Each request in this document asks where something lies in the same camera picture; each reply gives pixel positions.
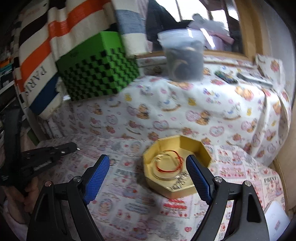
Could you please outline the person's left hand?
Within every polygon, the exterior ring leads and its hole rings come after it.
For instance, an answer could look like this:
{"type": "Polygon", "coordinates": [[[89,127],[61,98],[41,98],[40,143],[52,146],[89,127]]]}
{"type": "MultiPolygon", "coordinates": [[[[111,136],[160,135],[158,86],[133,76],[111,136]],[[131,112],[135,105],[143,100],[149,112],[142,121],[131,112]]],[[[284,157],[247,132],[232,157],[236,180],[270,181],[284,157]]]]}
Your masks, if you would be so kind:
{"type": "Polygon", "coordinates": [[[2,187],[8,199],[9,214],[17,223],[27,224],[29,222],[28,215],[33,212],[40,193],[38,183],[38,177],[34,177],[31,183],[24,189],[25,196],[14,186],[2,187]]]}

